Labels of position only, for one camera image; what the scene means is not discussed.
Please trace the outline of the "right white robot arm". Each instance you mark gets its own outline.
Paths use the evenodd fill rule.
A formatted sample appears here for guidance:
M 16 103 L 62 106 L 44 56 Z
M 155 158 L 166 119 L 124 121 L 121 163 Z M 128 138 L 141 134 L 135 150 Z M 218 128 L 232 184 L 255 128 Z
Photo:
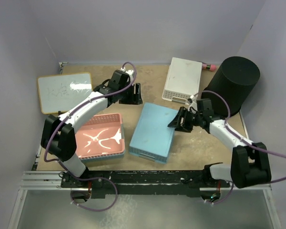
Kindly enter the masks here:
M 168 124 L 175 131 L 189 133 L 199 126 L 216 137 L 232 152 L 231 164 L 215 163 L 203 169 L 203 183 L 213 187 L 219 180 L 232 182 L 237 188 L 269 183 L 272 179 L 266 146 L 237 137 L 233 128 L 212 108 L 210 99 L 197 100 L 197 109 L 181 107 Z

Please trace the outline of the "large black plastic bin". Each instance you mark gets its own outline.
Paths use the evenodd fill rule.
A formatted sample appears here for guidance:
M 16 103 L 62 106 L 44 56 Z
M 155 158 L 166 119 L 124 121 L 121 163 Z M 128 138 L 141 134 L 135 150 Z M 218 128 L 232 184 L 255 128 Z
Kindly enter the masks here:
M 225 59 L 208 86 L 204 89 L 201 98 L 208 98 L 217 115 L 228 116 L 237 114 L 255 87 L 260 78 L 260 70 L 251 60 L 232 56 Z

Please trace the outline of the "blue perforated basket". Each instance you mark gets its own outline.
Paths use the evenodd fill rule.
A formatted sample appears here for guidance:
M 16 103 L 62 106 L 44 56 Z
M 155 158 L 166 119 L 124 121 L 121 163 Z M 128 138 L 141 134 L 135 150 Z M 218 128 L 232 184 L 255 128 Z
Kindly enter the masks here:
M 166 164 L 174 138 L 174 128 L 168 127 L 178 111 L 145 103 L 129 144 L 134 156 Z

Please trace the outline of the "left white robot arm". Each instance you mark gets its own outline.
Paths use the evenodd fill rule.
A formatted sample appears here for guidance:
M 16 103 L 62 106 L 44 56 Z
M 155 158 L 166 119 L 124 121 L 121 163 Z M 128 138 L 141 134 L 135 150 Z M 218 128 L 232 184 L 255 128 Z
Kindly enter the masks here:
M 89 180 L 87 166 L 76 155 L 76 132 L 93 116 L 116 102 L 142 104 L 140 84 L 135 83 L 136 75 L 135 69 L 116 70 L 77 106 L 58 117 L 50 115 L 46 118 L 41 147 L 73 174 L 71 180 L 76 186 L 83 187 Z

